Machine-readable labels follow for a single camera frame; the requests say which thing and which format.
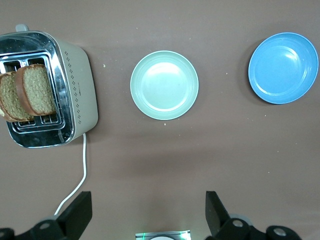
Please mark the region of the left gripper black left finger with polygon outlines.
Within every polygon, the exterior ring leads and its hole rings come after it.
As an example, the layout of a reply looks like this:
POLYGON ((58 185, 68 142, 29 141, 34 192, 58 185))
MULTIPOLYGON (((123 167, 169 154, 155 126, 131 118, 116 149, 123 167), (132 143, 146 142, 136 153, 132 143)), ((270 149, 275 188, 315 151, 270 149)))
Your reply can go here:
POLYGON ((92 194, 81 192, 55 219, 38 222, 28 231, 16 235, 12 228, 1 228, 2 240, 78 240, 92 219, 92 194))

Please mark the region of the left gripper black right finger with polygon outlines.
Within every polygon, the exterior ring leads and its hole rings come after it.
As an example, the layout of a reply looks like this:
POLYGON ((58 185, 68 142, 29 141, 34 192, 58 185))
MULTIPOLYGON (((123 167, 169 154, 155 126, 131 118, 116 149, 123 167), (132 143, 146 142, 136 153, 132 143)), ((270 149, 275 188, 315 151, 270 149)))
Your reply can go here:
POLYGON ((208 240, 300 240, 292 229, 271 225, 261 232, 239 217, 231 217, 215 191, 205 195, 205 219, 211 235, 208 240))

